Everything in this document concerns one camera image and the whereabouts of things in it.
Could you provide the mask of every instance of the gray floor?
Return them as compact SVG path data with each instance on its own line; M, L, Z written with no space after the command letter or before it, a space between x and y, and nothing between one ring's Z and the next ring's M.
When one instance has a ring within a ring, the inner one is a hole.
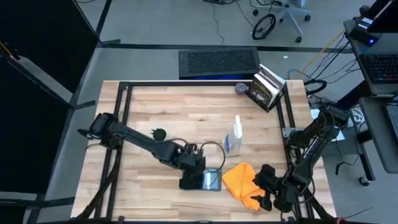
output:
M252 22L258 20L251 14L252 8L247 0L241 0L239 3L249 20ZM216 6L216 17L220 22L220 33L226 39L224 43L226 45L324 47L343 30L342 22L345 19L357 15L359 7L363 4L371 3L370 0L308 0L306 9L312 10L312 20L304 22L303 18L299 17L299 24L305 33L301 44L294 42L297 34L289 21L277 24L266 40L253 41L250 36L251 27L240 14L237 5ZM80 4L93 27L97 26L104 4L105 0ZM212 12L212 7L201 0L114 0L101 33L101 40L121 39L122 43L127 44L218 45L221 39L216 34ZM287 72L291 68L303 69L317 55L317 53L298 52L260 52L259 54L261 63L284 78L287 78ZM96 49L79 102L98 99L103 80L177 80L177 55L178 50ZM354 56L351 54L340 55L323 77L337 71L352 59ZM317 60L310 66L307 73L314 71L319 62L320 60ZM30 69L40 73L34 67ZM338 73L328 80L336 80L342 74ZM298 73L291 73L292 78L297 75ZM318 95L338 100L362 80L360 72L353 72L329 85ZM86 145L86 140L78 135L77 129L87 128L94 113L93 107L75 113L50 184L48 199L75 195L84 160L83 149ZM360 161L353 167L342 167L340 175L336 176L335 166L340 161L336 149L331 147L323 156L336 212L339 217L347 217L373 207L350 220L395 223L392 214L393 209L398 207L398 193L395 191L398 176L384 171L372 142L366 143L366 150L377 179L369 187L362 187L357 181L357 178L364 174ZM344 158L353 161L355 156L348 155ZM66 220L70 216L71 209L71 206L43 209L39 220L40 222Z

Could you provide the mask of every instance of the clear plastic bottle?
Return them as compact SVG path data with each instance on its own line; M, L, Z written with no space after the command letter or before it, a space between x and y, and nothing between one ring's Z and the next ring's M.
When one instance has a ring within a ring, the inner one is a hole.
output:
M224 149L227 157L238 156L242 145L242 125L239 115L235 115L233 129L224 138Z

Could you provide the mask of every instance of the yellow towel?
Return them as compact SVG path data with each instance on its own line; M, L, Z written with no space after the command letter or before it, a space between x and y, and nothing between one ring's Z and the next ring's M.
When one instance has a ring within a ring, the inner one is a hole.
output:
M244 206L257 211L260 209L260 204L250 197L264 196L265 191L253 183L255 174L253 167L243 162L225 173L223 182L232 195L243 202Z

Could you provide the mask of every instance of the wooden table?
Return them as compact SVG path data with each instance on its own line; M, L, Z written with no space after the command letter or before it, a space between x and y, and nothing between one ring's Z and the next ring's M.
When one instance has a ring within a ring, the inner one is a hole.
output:
M96 114L113 112L118 84L115 81L103 83ZM288 81L287 85L296 126L304 128L312 118L303 82ZM127 125L148 136L152 129L164 128L168 138L180 137L196 143L222 142L233 127L236 114L240 115L243 127L241 155L227 158L223 173L247 162L257 171L263 164L270 164L277 169L277 175L283 175L287 166L276 108L266 113L246 95L237 95L234 86L134 86ZM286 112L284 117L288 126ZM72 217L83 211L98 190L105 152L101 146L87 150ZM223 160L221 149L212 145L205 146L205 156L208 167L218 167ZM181 175L180 170L159 163L149 152L125 142L112 219L117 220L122 215L126 220L137 221L280 220L280 212L276 209L254 212L245 208L224 184L220 192L180 190ZM313 178L316 198L335 216L322 159L315 166ZM102 217L107 204L105 195Z

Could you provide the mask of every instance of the black backdrop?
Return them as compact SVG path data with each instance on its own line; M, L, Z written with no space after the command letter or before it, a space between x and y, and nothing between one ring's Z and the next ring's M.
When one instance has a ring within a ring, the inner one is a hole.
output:
M1 42L76 92L98 38L73 0L1 1L0 27Z
M0 58L0 191L45 194L68 106Z

